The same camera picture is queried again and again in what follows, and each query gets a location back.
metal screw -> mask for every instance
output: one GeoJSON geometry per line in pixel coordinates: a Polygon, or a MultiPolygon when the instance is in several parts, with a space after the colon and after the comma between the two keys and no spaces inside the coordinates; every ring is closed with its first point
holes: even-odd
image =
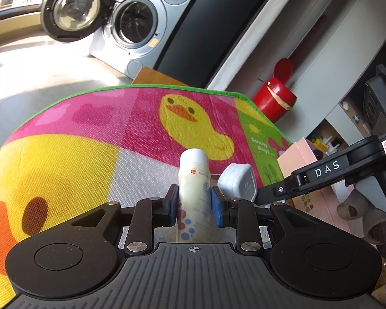
{"type": "Polygon", "coordinates": [[[127,249],[132,252],[141,252],[147,249],[147,245],[141,241],[134,241],[127,245],[127,249]]]}
{"type": "Polygon", "coordinates": [[[255,241],[245,241],[240,245],[242,250],[245,250],[247,252],[254,252],[261,248],[259,243],[256,243],[255,241]]]}

red container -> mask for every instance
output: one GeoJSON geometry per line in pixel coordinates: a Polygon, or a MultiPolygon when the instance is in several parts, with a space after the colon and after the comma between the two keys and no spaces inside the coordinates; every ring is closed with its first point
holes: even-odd
{"type": "Polygon", "coordinates": [[[279,79],[272,77],[258,91],[253,102],[269,120],[276,123],[296,100],[296,95],[279,79]]]}

blue gripper pad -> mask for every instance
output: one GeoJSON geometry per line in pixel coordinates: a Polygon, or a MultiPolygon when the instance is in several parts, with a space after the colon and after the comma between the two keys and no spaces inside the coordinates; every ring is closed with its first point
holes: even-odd
{"type": "Polygon", "coordinates": [[[220,204],[220,201],[217,197],[217,194],[213,188],[211,191],[211,195],[212,195],[212,212],[213,212],[214,220],[215,220],[216,225],[218,227],[222,227],[223,226],[223,215],[221,212],[221,204],[220,204]]]}

crosshair marking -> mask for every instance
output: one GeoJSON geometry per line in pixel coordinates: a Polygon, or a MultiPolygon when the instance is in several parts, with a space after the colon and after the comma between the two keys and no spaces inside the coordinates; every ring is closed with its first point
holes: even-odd
{"type": "Polygon", "coordinates": [[[199,250],[202,250],[202,248],[198,248],[197,246],[192,246],[192,247],[189,247],[187,250],[189,250],[190,252],[196,253],[199,250]]]}

bottle label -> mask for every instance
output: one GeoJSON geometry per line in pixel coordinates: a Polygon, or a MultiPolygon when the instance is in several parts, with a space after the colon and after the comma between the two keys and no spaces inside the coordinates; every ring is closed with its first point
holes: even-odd
{"type": "Polygon", "coordinates": [[[216,228],[210,199],[210,173],[195,166],[179,171],[179,210],[177,241],[208,243],[213,241],[216,228]]]}

